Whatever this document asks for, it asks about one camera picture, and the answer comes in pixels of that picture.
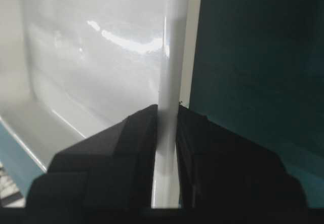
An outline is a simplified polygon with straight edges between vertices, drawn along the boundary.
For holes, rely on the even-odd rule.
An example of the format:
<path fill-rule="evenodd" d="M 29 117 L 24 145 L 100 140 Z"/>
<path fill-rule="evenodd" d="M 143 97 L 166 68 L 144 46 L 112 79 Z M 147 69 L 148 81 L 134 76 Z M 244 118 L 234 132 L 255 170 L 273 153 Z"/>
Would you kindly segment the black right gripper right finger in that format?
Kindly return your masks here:
<path fill-rule="evenodd" d="M 278 154 L 179 106 L 176 148 L 185 208 L 300 210 L 305 192 Z"/>

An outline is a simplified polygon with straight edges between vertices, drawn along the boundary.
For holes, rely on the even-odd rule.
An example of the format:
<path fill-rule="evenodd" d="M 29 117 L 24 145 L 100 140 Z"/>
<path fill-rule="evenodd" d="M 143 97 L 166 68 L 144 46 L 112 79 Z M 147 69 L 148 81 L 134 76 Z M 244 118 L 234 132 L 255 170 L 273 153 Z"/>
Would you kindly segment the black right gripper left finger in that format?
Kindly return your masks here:
<path fill-rule="evenodd" d="M 53 157 L 27 195 L 27 208 L 79 205 L 147 208 L 151 205 L 157 105 L 142 109 Z"/>

